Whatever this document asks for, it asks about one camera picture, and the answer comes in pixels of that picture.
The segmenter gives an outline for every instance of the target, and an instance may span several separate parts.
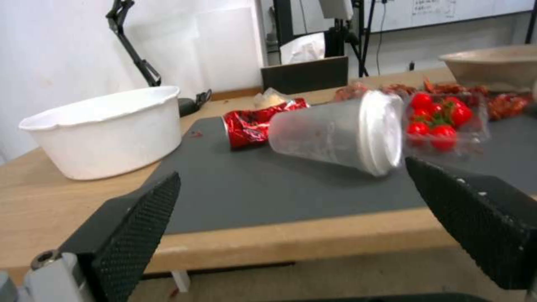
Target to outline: wooden table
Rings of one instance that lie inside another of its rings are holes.
[[[363,82],[420,85],[450,82],[446,68],[365,78]],[[335,89],[297,94],[322,103]],[[185,132],[197,119],[253,109],[253,98],[206,104],[181,118]],[[138,188],[157,167],[97,181],[65,178],[42,149],[33,150],[0,167],[0,270],[21,283],[32,258],[58,247],[103,202]],[[309,260],[455,245],[427,208],[350,217],[298,221],[277,225],[166,235],[147,272],[232,267],[237,265]]]

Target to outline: beige bowl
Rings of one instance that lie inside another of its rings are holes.
[[[486,85],[492,91],[533,91],[537,45],[479,49],[440,57],[458,83]]]

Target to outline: black lamp arm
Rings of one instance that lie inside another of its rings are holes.
[[[149,64],[145,59],[140,58],[134,47],[129,42],[123,31],[123,23],[127,17],[129,9],[134,5],[132,0],[114,0],[114,4],[110,12],[106,14],[108,19],[108,25],[110,29],[118,36],[119,41],[127,50],[127,53],[133,59],[134,64],[138,67],[138,70],[142,73],[149,86],[160,86],[161,75]]]

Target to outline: white tissue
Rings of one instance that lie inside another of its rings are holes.
[[[280,47],[281,63],[292,64],[324,59],[324,33],[294,39]]]

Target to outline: cup lid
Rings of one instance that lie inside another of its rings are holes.
[[[399,96],[369,91],[360,107],[361,159],[375,176],[386,175],[401,161],[402,131]]]

